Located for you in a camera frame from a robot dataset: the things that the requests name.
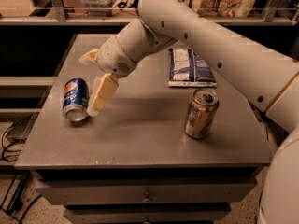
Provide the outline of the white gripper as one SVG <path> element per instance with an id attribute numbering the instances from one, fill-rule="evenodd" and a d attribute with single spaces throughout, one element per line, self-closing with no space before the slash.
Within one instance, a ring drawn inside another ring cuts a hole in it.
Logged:
<path id="1" fill-rule="evenodd" d="M 93 82 L 87 113 L 90 117 L 96 117 L 119 87 L 119 78 L 132 73 L 136 69 L 136 62 L 125 53 L 115 35 L 102 44 L 99 50 L 92 49 L 83 54 L 79 61 L 83 65 L 98 64 L 103 72 L 108 73 L 96 77 Z"/>

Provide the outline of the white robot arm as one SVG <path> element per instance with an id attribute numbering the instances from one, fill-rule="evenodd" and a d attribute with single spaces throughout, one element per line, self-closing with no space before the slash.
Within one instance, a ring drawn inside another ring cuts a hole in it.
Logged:
<path id="1" fill-rule="evenodd" d="M 138 16 L 81 57 L 97 78 L 88 113 L 96 116 L 146 56 L 181 41 L 288 132 L 263 186 L 258 224 L 299 224 L 299 63 L 189 9 L 182 0 L 139 0 Z"/>

